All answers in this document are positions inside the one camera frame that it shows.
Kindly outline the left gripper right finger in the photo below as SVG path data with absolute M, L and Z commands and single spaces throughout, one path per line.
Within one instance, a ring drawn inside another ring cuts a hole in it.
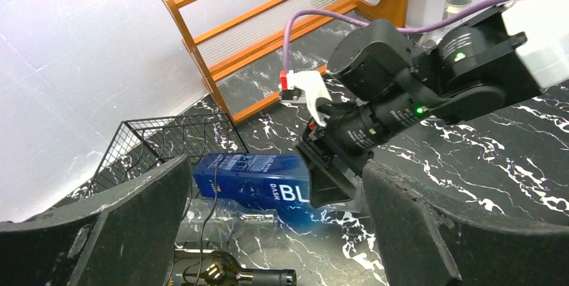
M 567 285 L 568 227 L 487 211 L 366 163 L 364 195 L 390 285 Z

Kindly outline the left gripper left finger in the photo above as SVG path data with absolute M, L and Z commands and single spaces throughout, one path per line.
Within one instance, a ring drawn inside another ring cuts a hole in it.
M 2 222 L 1 284 L 166 284 L 191 169 L 182 155 L 86 199 Z

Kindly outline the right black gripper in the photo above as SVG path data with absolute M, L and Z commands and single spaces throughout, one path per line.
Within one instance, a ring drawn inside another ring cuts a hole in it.
M 362 155 L 343 150 L 317 124 L 307 125 L 295 148 L 309 170 L 309 203 L 314 208 L 354 200 L 358 188 L 344 171 L 350 169 L 360 177 L 374 156 L 371 150 Z

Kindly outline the clear round silver-cap bottle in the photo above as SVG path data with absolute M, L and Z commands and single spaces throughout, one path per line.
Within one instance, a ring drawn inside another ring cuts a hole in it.
M 442 20 L 454 17 L 461 11 L 464 11 L 465 9 L 469 8 L 472 1 L 473 0 L 446 0 L 444 5 L 444 11 L 442 14 Z M 434 46 L 437 46 L 441 41 L 441 39 L 460 22 L 461 20 L 454 22 L 448 26 L 442 27 L 440 29 L 425 33 L 418 40 L 417 42 L 418 47 L 424 49 L 430 49 Z

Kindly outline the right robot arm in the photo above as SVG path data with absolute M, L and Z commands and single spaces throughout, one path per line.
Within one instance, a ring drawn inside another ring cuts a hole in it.
M 302 91 L 311 114 L 295 146 L 313 207 L 356 196 L 335 158 L 361 175 L 374 148 L 427 117 L 473 120 L 568 79 L 568 0 L 486 0 L 450 22 L 429 49 L 385 19 L 349 33 L 327 72 L 358 103 L 333 102 L 319 71 L 281 74 L 283 91 Z

